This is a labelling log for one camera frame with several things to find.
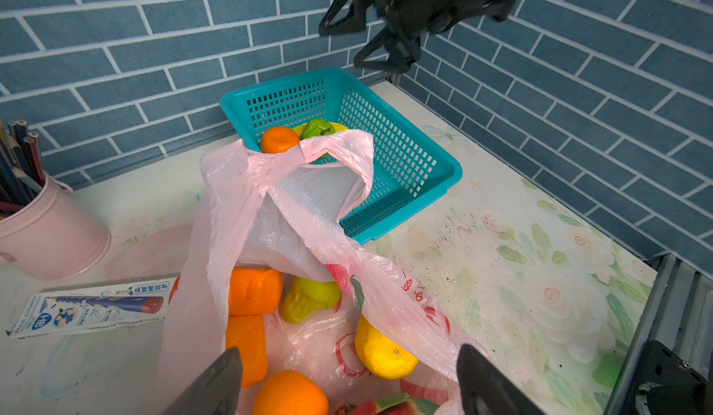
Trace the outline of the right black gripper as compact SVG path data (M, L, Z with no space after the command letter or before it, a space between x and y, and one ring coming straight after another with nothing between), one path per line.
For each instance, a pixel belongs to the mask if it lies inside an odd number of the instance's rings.
M321 36L341 36L366 30L366 10L373 7L384 20L382 29L354 57L362 69L403 75L421 60L421 38L440 34L475 17L503 22L518 0L333 0L319 23Z

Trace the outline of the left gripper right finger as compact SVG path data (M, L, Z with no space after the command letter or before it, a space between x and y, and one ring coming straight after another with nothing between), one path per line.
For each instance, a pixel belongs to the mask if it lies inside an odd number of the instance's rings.
M466 415L543 415L544 412L474 346L463 344L457 377Z

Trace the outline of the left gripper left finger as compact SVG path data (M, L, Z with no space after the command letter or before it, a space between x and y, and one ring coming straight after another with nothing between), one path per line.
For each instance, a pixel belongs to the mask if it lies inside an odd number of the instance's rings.
M236 414L242 374L240 350L232 347L189 385L163 414Z

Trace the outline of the yellow lemon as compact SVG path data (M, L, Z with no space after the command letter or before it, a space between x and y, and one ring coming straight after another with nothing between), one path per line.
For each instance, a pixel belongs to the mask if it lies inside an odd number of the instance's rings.
M355 348L367 370L387 381L408 377L419 364L417 357L380 333L364 317L358 322Z

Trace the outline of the green pear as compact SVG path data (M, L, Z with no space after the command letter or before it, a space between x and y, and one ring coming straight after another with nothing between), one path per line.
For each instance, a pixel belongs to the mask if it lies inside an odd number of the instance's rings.
M341 296L342 291L336 281L318 282L294 276L279 313L285 322L300 324L317 311L336 307Z

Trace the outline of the pink plastic bag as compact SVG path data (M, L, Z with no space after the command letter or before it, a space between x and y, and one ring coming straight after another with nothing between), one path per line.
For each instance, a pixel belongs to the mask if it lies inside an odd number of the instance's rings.
M467 335L425 288L406 291L400 268L345 234L339 214L356 198L361 180L348 167L308 162L303 145L317 139L281 154L250 151L237 141L202 158L207 193L163 324L158 412L224 353L229 279L233 268L245 265L336 281L342 291L338 310L296 328L267 318L270 373L306 374L334 408L408 393L440 405L440 414L462 413L456 366ZM352 357L361 317L419 359L410 377L377 378Z

